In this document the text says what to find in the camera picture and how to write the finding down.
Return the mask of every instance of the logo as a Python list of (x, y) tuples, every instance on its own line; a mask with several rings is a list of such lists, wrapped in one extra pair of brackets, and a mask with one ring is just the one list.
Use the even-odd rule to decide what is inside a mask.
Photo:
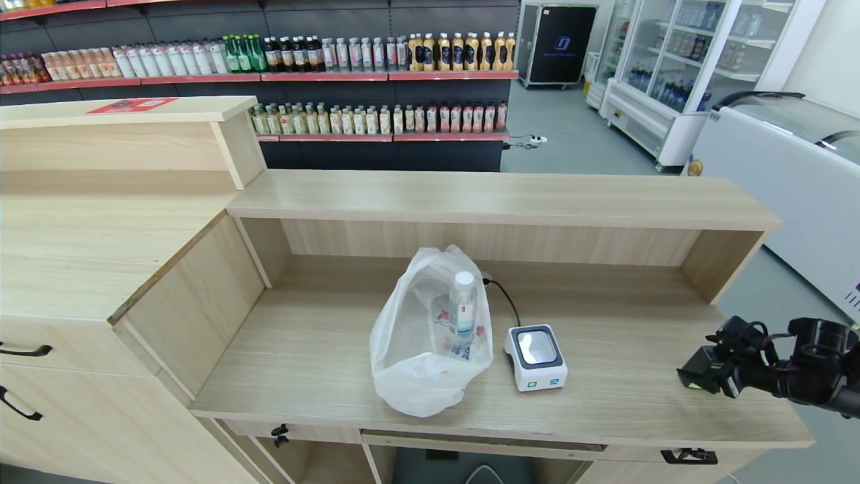
[(570, 37), (563, 35), (556, 39), (556, 50), (557, 51), (566, 51), (570, 47)]

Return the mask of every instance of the bottle cap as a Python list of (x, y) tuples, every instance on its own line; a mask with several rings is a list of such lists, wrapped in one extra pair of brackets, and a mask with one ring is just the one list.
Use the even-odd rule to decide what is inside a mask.
[(475, 276), (468, 271), (461, 270), (454, 276), (454, 287), (460, 292), (469, 292), (475, 284)]

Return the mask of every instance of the chest freezer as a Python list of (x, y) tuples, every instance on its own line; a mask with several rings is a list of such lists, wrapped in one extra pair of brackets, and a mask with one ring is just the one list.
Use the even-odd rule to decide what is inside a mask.
[(729, 178), (779, 215), (765, 245), (860, 321), (860, 120), (797, 93), (730, 96), (682, 176)]

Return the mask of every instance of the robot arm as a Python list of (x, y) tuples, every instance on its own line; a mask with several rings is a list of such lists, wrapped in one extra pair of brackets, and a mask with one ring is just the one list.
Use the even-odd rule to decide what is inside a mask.
[[(790, 337), (796, 338), (794, 352), (779, 359), (773, 340)], [(758, 388), (860, 419), (860, 344), (847, 326), (800, 318), (790, 321), (788, 332), (769, 335), (764, 324), (733, 316), (705, 338), (715, 344), (699, 348), (678, 369), (685, 386), (731, 398)]]

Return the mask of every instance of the refrigerator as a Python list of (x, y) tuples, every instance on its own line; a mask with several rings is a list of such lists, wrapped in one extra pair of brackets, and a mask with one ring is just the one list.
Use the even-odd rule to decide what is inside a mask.
[(860, 120), (778, 92), (706, 120), (682, 175), (729, 178), (783, 219), (767, 247), (860, 323)]
[(599, 61), (594, 79), (589, 79), (591, 85), (588, 88), (586, 102), (595, 109), (600, 109), (603, 95), (606, 92), (606, 83), (615, 77), (615, 72), (621, 60), (621, 52), (627, 33), (630, 31), (630, 20), (633, 19), (633, 11), (639, 0), (616, 0), (610, 16), (609, 26), (606, 29), (606, 37), (600, 48)]
[(681, 168), (716, 100), (783, 88), (824, 3), (639, 0), (600, 115)]

